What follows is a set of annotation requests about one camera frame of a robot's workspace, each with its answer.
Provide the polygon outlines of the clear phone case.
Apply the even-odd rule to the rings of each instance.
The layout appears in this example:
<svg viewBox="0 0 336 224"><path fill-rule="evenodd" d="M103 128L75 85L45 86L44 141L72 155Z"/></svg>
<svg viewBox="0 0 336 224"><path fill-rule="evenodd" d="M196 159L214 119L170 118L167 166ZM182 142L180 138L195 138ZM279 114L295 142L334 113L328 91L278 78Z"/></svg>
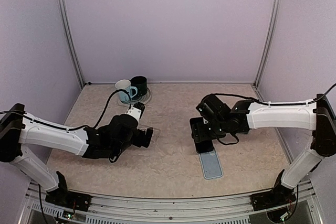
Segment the clear phone case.
<svg viewBox="0 0 336 224"><path fill-rule="evenodd" d="M151 142L156 142L161 134L161 130L154 128L154 127L149 127L149 126L140 126L139 130L144 132L144 135L146 138L150 139Z"/></svg>

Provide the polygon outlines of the light blue phone case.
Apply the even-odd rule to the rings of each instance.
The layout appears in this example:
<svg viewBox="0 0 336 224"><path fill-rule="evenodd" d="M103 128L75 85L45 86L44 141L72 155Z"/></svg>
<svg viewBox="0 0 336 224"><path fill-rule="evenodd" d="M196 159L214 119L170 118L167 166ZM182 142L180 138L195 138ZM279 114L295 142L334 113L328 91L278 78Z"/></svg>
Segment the light blue phone case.
<svg viewBox="0 0 336 224"><path fill-rule="evenodd" d="M215 149L210 152L200 153L199 158L203 176L206 180L218 179L223 176L222 166Z"/></svg>

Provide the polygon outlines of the black phone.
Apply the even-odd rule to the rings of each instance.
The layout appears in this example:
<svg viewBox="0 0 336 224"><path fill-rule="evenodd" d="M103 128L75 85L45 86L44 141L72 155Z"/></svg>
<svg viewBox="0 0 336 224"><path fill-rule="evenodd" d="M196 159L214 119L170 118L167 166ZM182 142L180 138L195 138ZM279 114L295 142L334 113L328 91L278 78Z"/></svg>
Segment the black phone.
<svg viewBox="0 0 336 224"><path fill-rule="evenodd" d="M212 152L214 150L213 142L210 141L202 141L199 143L194 143L195 149L198 154Z"/></svg>

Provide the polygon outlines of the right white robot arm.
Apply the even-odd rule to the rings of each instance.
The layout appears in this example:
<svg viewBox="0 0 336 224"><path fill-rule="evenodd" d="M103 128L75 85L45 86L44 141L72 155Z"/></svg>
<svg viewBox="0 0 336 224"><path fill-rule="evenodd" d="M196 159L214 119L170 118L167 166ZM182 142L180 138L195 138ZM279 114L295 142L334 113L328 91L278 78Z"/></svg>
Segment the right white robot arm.
<svg viewBox="0 0 336 224"><path fill-rule="evenodd" d="M196 151L211 152L213 141L226 135L236 137L260 128L296 128L312 132L312 143L279 175L275 189L269 192L273 205L281 204L299 182L326 157L335 155L335 113L324 94L316 98L288 103L261 102L239 96L229 107L218 94L202 98L196 107L200 116L190 119Z"/></svg>

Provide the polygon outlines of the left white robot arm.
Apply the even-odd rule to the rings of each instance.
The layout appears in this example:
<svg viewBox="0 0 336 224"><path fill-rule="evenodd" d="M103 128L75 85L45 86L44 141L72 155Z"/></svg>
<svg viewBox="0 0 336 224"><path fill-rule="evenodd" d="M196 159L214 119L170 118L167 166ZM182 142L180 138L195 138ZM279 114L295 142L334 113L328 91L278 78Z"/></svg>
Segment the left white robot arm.
<svg viewBox="0 0 336 224"><path fill-rule="evenodd" d="M152 127L140 126L145 106L136 103L126 113L115 115L109 124L97 129L89 126L66 127L41 120L15 104L1 118L1 162L10 163L29 176L66 206L73 201L64 176L49 169L30 149L39 145L73 153L86 159L116 162L130 146L148 148L158 134Z"/></svg>

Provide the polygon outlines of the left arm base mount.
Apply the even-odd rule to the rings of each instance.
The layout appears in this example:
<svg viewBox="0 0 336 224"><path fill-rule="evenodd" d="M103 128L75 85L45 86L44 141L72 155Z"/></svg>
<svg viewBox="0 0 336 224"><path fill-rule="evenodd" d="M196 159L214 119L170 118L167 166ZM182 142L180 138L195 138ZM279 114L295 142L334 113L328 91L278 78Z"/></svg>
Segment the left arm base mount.
<svg viewBox="0 0 336 224"><path fill-rule="evenodd" d="M88 194L68 190L64 175L59 171L56 171L56 174L58 176L58 187L47 192L45 201L57 206L71 208L74 211L87 212L92 197Z"/></svg>

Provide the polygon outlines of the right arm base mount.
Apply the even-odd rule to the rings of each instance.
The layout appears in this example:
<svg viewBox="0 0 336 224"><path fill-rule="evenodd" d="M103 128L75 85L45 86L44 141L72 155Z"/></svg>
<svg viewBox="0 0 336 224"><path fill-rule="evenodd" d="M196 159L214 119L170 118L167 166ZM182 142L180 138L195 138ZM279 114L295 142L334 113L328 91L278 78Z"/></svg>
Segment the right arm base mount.
<svg viewBox="0 0 336 224"><path fill-rule="evenodd" d="M276 178L274 187L262 193L251 195L251 203L254 211L273 208L296 201L297 196L294 194L294 189L289 189L281 184L281 178L284 169L279 173Z"/></svg>

